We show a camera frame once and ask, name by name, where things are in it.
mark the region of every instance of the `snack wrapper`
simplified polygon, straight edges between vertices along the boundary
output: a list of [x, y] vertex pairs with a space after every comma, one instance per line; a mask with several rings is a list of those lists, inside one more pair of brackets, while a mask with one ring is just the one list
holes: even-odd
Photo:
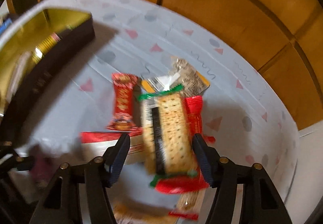
[[175, 224], [176, 216], [153, 216], [129, 209], [122, 203], [113, 208], [113, 214], [118, 224]]
[[[107, 132], [81, 132], [81, 145], [83, 156], [86, 161], [92, 160], [96, 156], [102, 156], [106, 149], [115, 146], [122, 133], [107, 133]], [[143, 148], [143, 129], [131, 131], [130, 149], [125, 161], [125, 165], [137, 162], [144, 162]]]
[[205, 189], [182, 194], [178, 199], [176, 208], [169, 215], [189, 220], [198, 220], [204, 200]]
[[184, 100], [178, 91], [141, 95], [146, 168], [161, 176], [196, 175]]
[[118, 131], [136, 130], [133, 122], [133, 87], [138, 81], [138, 77], [132, 74], [114, 73], [112, 81], [115, 91], [114, 114], [107, 129]]
[[210, 82], [196, 71], [196, 69], [185, 59], [175, 59], [173, 70], [170, 72], [170, 75], [174, 75], [175, 73], [179, 73], [180, 75], [177, 83], [183, 85], [184, 89], [181, 93], [184, 97], [200, 95], [210, 86]]

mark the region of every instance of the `wooden wall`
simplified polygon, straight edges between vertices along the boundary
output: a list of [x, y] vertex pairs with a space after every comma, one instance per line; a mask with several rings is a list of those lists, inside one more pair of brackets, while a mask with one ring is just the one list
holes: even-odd
[[303, 129], [323, 119], [318, 0], [148, 0], [197, 22], [240, 53]]

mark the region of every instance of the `blue object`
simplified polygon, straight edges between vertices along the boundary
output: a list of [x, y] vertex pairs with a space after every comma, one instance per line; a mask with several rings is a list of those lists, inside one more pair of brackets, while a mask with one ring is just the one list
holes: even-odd
[[0, 26], [0, 35], [12, 24], [12, 20], [8, 18], [1, 26]]

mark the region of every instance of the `pink triangle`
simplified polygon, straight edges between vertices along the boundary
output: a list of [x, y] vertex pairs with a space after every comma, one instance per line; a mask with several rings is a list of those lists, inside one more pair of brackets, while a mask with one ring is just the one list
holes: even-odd
[[125, 29], [125, 31], [131, 39], [136, 39], [138, 37], [138, 33], [136, 30]]
[[248, 155], [245, 157], [245, 160], [247, 161], [248, 164], [252, 165], [255, 162], [255, 159], [252, 155]]
[[193, 30], [183, 30], [183, 33], [185, 33], [186, 35], [189, 35], [189, 36], [191, 36], [192, 34], [193, 34]]
[[163, 52], [164, 50], [158, 45], [158, 44], [154, 44], [154, 46], [152, 48], [150, 48], [151, 52]]
[[214, 48], [214, 50], [216, 51], [216, 52], [218, 52], [219, 54], [223, 54], [223, 49], [222, 48]]
[[267, 122], [267, 112], [261, 116]]
[[215, 130], [218, 132], [220, 129], [221, 121], [222, 121], [222, 116], [214, 118], [210, 122], [206, 123], [206, 125], [212, 130]]
[[239, 79], [237, 80], [237, 85], [235, 87], [240, 88], [240, 89], [243, 89], [243, 86], [240, 83]]
[[89, 78], [86, 83], [82, 84], [80, 86], [80, 91], [85, 91], [85, 92], [93, 92], [93, 83], [92, 83], [92, 79]]

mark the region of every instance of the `brass screw head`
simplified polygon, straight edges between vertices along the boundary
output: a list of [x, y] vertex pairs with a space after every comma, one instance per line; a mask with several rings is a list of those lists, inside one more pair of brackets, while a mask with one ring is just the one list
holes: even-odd
[[102, 156], [97, 156], [96, 158], [94, 158], [94, 162], [95, 163], [101, 163], [101, 162], [103, 162], [103, 157]]
[[254, 167], [255, 167], [255, 169], [258, 169], [258, 170], [262, 169], [262, 165], [259, 163], [255, 163]]
[[69, 166], [69, 164], [67, 163], [67, 162], [64, 162], [63, 164], [61, 164], [59, 167], [61, 168], [61, 169], [67, 169], [68, 168], [68, 166]]
[[229, 162], [229, 159], [227, 159], [225, 156], [222, 156], [222, 157], [220, 157], [220, 162], [221, 162], [222, 164], [226, 164], [226, 163], [228, 163], [228, 162]]

